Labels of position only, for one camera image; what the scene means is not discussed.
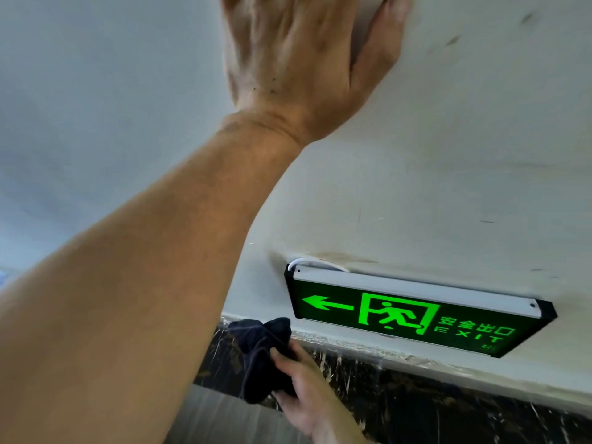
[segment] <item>black rag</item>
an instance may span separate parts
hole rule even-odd
[[[284,390],[296,397],[292,379],[273,364],[269,354],[272,347],[292,360],[296,355],[288,347],[292,336],[289,318],[277,318],[263,324],[261,321],[245,319],[228,325],[236,338],[245,366],[245,379],[240,396],[248,404],[263,402],[272,391]]]

